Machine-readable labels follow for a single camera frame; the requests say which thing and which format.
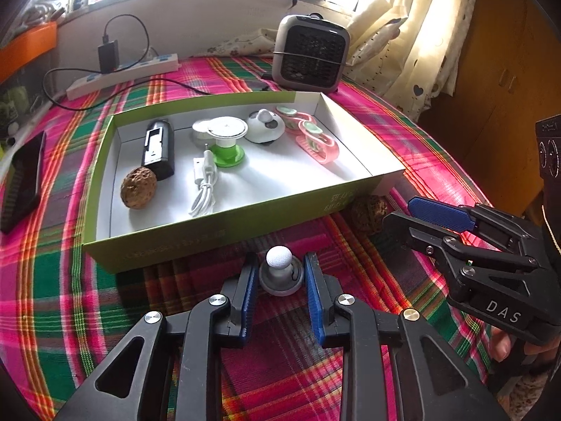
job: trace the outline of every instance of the white charging cable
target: white charging cable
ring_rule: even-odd
[[[214,163],[214,155],[210,150],[205,150],[203,158],[193,158],[193,164],[198,194],[189,210],[189,215],[198,216],[212,212],[215,203],[212,189],[218,180],[218,169],[216,163]]]

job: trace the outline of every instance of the blue gripper pad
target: blue gripper pad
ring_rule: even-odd
[[[248,290],[243,298],[241,340],[244,346],[251,335],[251,326],[253,325],[253,313],[257,302],[258,273],[259,266],[253,266],[248,280]]]
[[[316,336],[319,345],[323,346],[325,343],[323,309],[319,299],[319,291],[316,286],[315,276],[313,274],[313,264],[308,255],[304,257],[304,274],[306,278],[306,291],[308,294],[308,311],[310,312],[313,334]]]
[[[459,207],[432,199],[414,197],[407,204],[411,216],[462,233],[473,231],[475,221]]]

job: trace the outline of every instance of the white power strip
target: white power strip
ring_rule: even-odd
[[[127,64],[120,65],[119,69],[126,67]],[[82,77],[66,89],[66,96],[69,100],[75,100],[83,95],[117,85],[118,83],[133,81],[134,79],[155,74],[169,73],[178,69],[179,60],[177,54],[160,55],[152,58],[152,60],[141,61],[138,65],[118,73],[92,73]]]

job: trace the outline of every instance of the cream curtain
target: cream curtain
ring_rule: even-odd
[[[475,0],[361,0],[347,30],[345,75],[417,121],[440,92],[452,95]],[[263,55],[276,30],[260,29],[202,55]]]

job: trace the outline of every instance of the white wall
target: white wall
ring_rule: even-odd
[[[146,25],[150,44],[159,54],[187,58],[207,48],[258,28],[277,29],[287,14],[318,12],[325,19],[347,26],[349,16],[307,2],[289,11],[291,0],[126,0],[89,12],[60,26],[55,62],[59,67],[99,69],[97,46],[103,28],[113,16],[131,13]],[[146,47],[142,27],[132,18],[120,18],[108,28],[119,40],[121,63],[136,60]],[[67,88],[86,73],[63,72],[57,89]]]

